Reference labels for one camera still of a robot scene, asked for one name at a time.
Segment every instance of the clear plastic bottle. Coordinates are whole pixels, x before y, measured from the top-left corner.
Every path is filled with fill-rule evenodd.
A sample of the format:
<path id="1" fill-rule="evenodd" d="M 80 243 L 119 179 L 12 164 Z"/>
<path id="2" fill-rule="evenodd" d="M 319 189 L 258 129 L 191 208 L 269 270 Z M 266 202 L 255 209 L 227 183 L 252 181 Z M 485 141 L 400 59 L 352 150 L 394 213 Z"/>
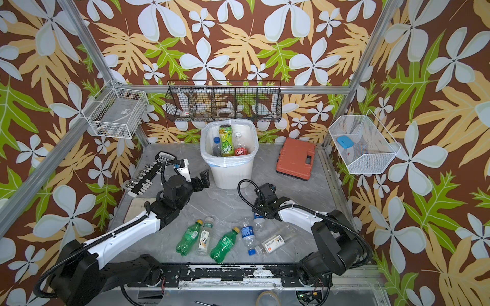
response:
<path id="1" fill-rule="evenodd" d="M 221 139 L 214 137 L 213 142 L 213 156 L 221 156 Z"/>
<path id="2" fill-rule="evenodd" d="M 264 228 L 264 222 L 266 221 L 266 219 L 264 217 L 262 217 L 261 215 L 259 215 L 258 213 L 254 213 L 253 214 L 253 223 L 254 223 L 254 228 L 256 230 L 261 230 L 262 228 Z"/>
<path id="3" fill-rule="evenodd" d="M 186 256 L 191 251 L 192 246 L 197 241 L 199 229 L 201 228 L 202 220 L 196 221 L 193 225 L 188 227 L 182 237 L 182 240 L 177 244 L 175 250 L 177 253 Z"/>
<path id="4" fill-rule="evenodd" d="M 218 244 L 211 251 L 209 256 L 217 263 L 222 263 L 226 254 L 233 248 L 237 239 L 237 234 L 240 232 L 238 227 L 233 228 L 231 232 L 227 232 L 221 237 Z"/>
<path id="5" fill-rule="evenodd" d="M 248 154 L 248 151 L 245 148 L 245 142 L 242 139 L 242 134 L 240 132 L 235 133 L 235 139 L 233 141 L 233 146 L 235 147 L 235 156 Z"/>
<path id="6" fill-rule="evenodd" d="M 211 241 L 211 234 L 213 232 L 213 222 L 214 219 L 211 217 L 204 219 L 204 225 L 202 226 L 197 243 L 197 255 L 207 256 L 209 254 L 209 242 Z"/>
<path id="7" fill-rule="evenodd" d="M 255 247 L 255 251 L 259 255 L 268 255 L 293 240 L 296 235 L 296 232 L 286 223 L 275 230 L 272 235 L 268 235 L 269 238 L 264 239 L 264 241 L 259 243 L 259 245 Z"/>
<path id="8" fill-rule="evenodd" d="M 257 241 L 255 240 L 255 233 L 253 232 L 253 227 L 251 224 L 252 223 L 250 219 L 245 219 L 241 223 L 242 229 L 240 230 L 242 232 L 242 240 L 247 246 L 248 254 L 250 256 L 257 253 L 257 251 L 255 250 L 255 247 L 257 246 Z"/>

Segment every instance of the screwdriver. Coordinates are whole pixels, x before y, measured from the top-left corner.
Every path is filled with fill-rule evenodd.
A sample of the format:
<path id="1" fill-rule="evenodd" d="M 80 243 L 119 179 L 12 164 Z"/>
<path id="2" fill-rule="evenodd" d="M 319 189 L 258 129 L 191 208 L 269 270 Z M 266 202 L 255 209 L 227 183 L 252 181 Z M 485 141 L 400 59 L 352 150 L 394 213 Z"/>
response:
<path id="1" fill-rule="evenodd" d="M 209 304 L 201 303 L 201 302 L 198 302 L 198 301 L 194 301 L 194 303 L 201 304 L 201 305 L 204 305 L 204 306 L 218 306 L 216 304 L 209 305 Z"/>

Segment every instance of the red plastic case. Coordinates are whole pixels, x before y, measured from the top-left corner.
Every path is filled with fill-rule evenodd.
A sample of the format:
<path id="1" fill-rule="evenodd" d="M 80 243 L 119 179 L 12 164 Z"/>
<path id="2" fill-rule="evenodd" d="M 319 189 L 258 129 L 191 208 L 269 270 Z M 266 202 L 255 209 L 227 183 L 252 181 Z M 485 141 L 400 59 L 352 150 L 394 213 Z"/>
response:
<path id="1" fill-rule="evenodd" d="M 315 160 L 315 149 L 314 143 L 287 138 L 277 160 L 276 172 L 304 181 L 309 180 Z"/>

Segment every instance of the bottle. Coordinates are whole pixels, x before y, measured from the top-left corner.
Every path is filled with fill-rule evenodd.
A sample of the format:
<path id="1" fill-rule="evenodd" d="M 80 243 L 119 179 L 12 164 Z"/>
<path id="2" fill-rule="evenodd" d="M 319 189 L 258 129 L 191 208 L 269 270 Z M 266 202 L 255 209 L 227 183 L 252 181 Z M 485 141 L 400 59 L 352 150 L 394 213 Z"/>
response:
<path id="1" fill-rule="evenodd" d="M 211 241 L 211 233 L 213 232 L 214 219 L 207 217 L 204 219 L 204 225 L 202 226 L 201 233 L 199 234 L 199 242 L 197 244 L 196 254 L 200 256 L 207 256 L 209 254 L 209 241 Z"/>
<path id="2" fill-rule="evenodd" d="M 235 240 L 237 239 L 237 234 L 239 232 L 240 230 L 238 227 L 235 227 L 231 232 L 224 234 L 209 256 L 211 256 L 217 263 L 222 263 L 226 254 L 235 245 Z"/>
<path id="3" fill-rule="evenodd" d="M 196 221 L 195 224 L 188 227 L 182 237 L 182 240 L 177 244 L 175 250 L 177 253 L 186 256 L 191 251 L 192 246 L 197 241 L 197 235 L 199 234 L 199 229 L 201 228 L 202 220 Z"/>
<path id="4" fill-rule="evenodd" d="M 240 132 L 235 133 L 235 141 L 233 142 L 235 146 L 235 156 L 247 155 L 248 151 L 245 148 L 245 142 L 242 139 L 242 134 Z"/>
<path id="5" fill-rule="evenodd" d="M 267 255 L 274 252 L 284 244 L 293 240 L 296 237 L 296 232 L 286 224 L 274 231 L 274 234 L 268 237 L 269 238 L 265 239 L 255 247 L 255 251 L 258 255 Z"/>
<path id="6" fill-rule="evenodd" d="M 220 125 L 221 156 L 233 156 L 235 152 L 232 133 L 233 129 L 230 124 Z"/>
<path id="7" fill-rule="evenodd" d="M 264 227 L 264 222 L 266 219 L 259 215 L 258 213 L 253 214 L 253 223 L 256 230 L 262 229 Z"/>
<path id="8" fill-rule="evenodd" d="M 248 254 L 250 256 L 255 255 L 257 253 L 257 251 L 255 250 L 255 246 L 257 246 L 257 243 L 255 241 L 253 227 L 250 226 L 250 221 L 247 219 L 245 219 L 245 221 L 241 223 L 241 226 L 242 229 L 240 231 L 242 232 L 242 239 L 247 246 Z"/>
<path id="9" fill-rule="evenodd" d="M 213 139 L 213 156 L 221 156 L 221 140 L 219 137 Z"/>

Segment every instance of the white wire basket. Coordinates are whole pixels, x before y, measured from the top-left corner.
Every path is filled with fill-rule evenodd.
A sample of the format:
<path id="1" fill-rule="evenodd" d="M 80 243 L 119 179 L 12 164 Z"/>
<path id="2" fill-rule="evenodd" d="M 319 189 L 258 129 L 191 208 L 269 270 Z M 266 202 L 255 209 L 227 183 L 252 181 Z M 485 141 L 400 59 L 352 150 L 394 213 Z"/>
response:
<path id="1" fill-rule="evenodd" d="M 145 92 L 113 87 L 87 117 L 97 136 L 132 139 L 147 111 Z"/>
<path id="2" fill-rule="evenodd" d="M 401 149 L 381 121 L 373 116 L 379 127 L 367 115 L 345 115 L 328 128 L 350 174 L 381 174 Z M 392 143 L 386 140 L 382 131 L 393 139 Z M 342 136 L 353 142 L 351 147 L 345 148 L 339 143 Z"/>

